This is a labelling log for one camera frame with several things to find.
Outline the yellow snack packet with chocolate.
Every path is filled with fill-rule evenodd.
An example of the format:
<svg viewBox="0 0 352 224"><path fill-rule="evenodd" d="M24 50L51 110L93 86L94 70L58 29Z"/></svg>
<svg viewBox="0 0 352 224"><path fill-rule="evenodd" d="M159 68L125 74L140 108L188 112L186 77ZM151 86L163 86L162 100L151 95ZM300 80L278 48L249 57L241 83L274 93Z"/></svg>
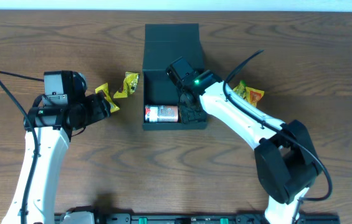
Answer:
<svg viewBox="0 0 352 224"><path fill-rule="evenodd" d="M113 102L113 100L110 96L110 90L109 90L108 83L104 83L104 84L100 85L99 87L97 87L95 89L95 92L104 94L104 99L106 99L106 101L110 104L110 112L111 113L114 113L114 112L120 110L120 108Z"/></svg>

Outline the red Pringles can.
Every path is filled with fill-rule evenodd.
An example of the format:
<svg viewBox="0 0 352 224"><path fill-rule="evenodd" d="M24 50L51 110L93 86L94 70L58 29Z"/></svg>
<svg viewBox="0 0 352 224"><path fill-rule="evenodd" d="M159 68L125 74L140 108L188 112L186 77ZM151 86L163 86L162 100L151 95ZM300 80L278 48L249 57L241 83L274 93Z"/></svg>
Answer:
<svg viewBox="0 0 352 224"><path fill-rule="evenodd" d="M179 111L177 106L145 105L145 121L149 123L177 123Z"/></svg>

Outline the green snack packet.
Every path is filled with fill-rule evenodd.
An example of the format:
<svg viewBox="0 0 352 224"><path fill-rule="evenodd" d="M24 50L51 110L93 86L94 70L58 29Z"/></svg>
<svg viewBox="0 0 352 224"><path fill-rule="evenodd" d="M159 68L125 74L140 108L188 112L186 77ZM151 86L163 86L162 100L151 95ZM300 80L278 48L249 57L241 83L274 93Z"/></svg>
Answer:
<svg viewBox="0 0 352 224"><path fill-rule="evenodd" d="M236 95L240 96L243 99L246 99L246 83L245 81L241 80L239 84L233 88L232 90Z"/></svg>

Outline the orange yellow Julie's snack packet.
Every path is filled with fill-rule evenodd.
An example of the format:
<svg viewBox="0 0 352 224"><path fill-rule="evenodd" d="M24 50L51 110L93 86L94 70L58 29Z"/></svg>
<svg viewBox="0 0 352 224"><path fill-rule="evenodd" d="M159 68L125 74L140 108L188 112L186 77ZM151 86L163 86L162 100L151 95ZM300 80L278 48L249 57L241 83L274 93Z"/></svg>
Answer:
<svg viewBox="0 0 352 224"><path fill-rule="evenodd" d="M257 106L257 103L262 99L265 93L262 90L258 90L251 87L246 87L245 91L245 100L254 107Z"/></svg>

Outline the dark green gift box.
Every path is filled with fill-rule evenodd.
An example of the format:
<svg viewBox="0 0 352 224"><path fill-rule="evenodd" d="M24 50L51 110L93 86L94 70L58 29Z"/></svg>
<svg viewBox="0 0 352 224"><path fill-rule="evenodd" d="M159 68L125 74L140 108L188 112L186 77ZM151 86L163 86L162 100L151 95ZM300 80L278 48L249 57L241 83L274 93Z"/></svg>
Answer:
<svg viewBox="0 0 352 224"><path fill-rule="evenodd" d="M204 59L198 24L147 24L143 57L143 105L176 106L177 88L167 67L183 57L193 69L203 72Z"/></svg>

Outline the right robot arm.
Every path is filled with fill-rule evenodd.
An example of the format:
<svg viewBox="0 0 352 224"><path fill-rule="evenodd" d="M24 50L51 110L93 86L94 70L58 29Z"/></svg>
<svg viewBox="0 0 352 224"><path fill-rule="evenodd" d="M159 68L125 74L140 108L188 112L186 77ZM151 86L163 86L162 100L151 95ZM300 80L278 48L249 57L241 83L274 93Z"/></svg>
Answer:
<svg viewBox="0 0 352 224"><path fill-rule="evenodd" d="M198 72L185 58L172 62L166 73L182 103L216 117L253 149L259 182L269 195L265 219L296 223L305 194L324 172L307 128L258 110L232 91L228 80Z"/></svg>

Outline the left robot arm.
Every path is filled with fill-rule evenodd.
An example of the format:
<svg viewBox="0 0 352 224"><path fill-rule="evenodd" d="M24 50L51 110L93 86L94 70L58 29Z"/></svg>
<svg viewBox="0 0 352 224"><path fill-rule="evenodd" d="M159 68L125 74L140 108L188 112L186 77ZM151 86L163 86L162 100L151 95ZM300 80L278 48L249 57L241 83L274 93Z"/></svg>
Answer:
<svg viewBox="0 0 352 224"><path fill-rule="evenodd" d="M87 96L87 81L75 71L45 72L44 93L24 117L25 154L13 200L3 223L54 223L60 168L73 132L82 133L110 116L102 93Z"/></svg>

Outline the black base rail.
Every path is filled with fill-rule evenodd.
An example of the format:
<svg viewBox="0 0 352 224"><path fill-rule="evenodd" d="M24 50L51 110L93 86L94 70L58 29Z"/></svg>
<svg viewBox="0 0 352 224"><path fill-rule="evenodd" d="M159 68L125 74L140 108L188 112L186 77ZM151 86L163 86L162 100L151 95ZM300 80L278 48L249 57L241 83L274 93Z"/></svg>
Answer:
<svg viewBox="0 0 352 224"><path fill-rule="evenodd" d="M119 210L104 213L91 206L75 207L65 213L54 215L55 223L96 223L96 224L266 224L269 221L262 212L243 211L240 213L134 213Z"/></svg>

